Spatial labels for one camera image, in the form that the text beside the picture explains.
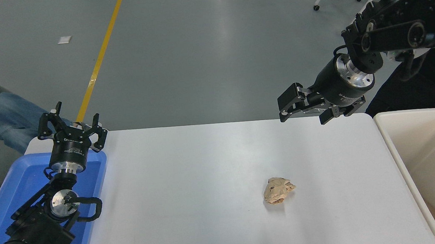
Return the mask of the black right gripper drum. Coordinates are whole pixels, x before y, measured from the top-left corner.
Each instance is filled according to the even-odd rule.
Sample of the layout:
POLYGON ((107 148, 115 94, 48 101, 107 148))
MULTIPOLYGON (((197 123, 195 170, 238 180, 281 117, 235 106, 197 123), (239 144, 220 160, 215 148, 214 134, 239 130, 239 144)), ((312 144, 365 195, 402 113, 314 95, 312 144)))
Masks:
POLYGON ((330 104, 349 106, 361 98, 367 89, 366 73, 361 72, 348 58, 333 58, 318 74, 313 84, 317 92, 330 104))

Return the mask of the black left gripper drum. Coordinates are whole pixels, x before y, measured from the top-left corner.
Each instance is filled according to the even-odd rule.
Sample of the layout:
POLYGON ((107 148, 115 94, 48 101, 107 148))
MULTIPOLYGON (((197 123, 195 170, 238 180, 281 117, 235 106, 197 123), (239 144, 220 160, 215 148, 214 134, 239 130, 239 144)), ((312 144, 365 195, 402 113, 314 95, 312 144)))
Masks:
POLYGON ((50 169, 62 171, 63 168, 85 170, 91 142, 84 135, 85 130, 67 126, 56 131, 49 162, 50 169))

